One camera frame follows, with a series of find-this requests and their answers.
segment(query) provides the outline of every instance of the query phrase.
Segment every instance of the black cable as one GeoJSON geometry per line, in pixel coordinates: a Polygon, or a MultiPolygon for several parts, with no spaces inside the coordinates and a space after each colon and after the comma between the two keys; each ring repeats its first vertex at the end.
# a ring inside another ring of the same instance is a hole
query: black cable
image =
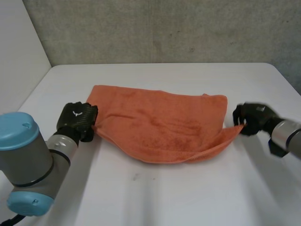
{"type": "Polygon", "coordinates": [[[25,216],[17,214],[14,218],[3,221],[0,226],[13,226],[23,220],[25,216]]]}

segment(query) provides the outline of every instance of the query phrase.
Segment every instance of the robotic arm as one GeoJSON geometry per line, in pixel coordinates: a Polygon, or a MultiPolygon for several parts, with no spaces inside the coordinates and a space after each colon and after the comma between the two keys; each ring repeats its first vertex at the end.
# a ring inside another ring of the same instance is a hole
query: robotic arm
{"type": "MultiPolygon", "coordinates": [[[[30,115],[21,112],[0,115],[0,170],[14,186],[7,200],[10,210],[22,216],[47,213],[79,141],[93,140],[91,126],[97,113],[97,106],[88,103],[67,104],[57,131],[47,142],[30,115]]],[[[6,225],[13,225],[13,220],[6,225]]]]}
{"type": "Polygon", "coordinates": [[[243,135],[255,135],[261,130],[267,132],[273,155],[284,157],[290,152],[301,159],[301,124],[282,119],[270,107],[258,103],[237,105],[233,120],[235,125],[245,125],[240,132],[243,135]]]}

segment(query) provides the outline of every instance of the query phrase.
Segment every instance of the gray concrete wall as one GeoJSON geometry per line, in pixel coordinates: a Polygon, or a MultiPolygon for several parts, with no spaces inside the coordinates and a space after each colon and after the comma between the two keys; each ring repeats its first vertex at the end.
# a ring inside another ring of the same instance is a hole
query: gray concrete wall
{"type": "Polygon", "coordinates": [[[301,93],[301,0],[23,1],[53,66],[266,62],[301,93]]]}

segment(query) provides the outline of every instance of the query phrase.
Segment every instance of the towel fold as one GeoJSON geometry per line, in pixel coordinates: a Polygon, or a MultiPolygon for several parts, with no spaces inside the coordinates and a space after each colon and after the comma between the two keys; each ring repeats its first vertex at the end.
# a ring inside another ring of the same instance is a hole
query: towel fold
{"type": "Polygon", "coordinates": [[[222,128],[227,98],[94,86],[95,132],[126,154],[148,163],[198,162],[224,150],[242,126],[222,128]]]}

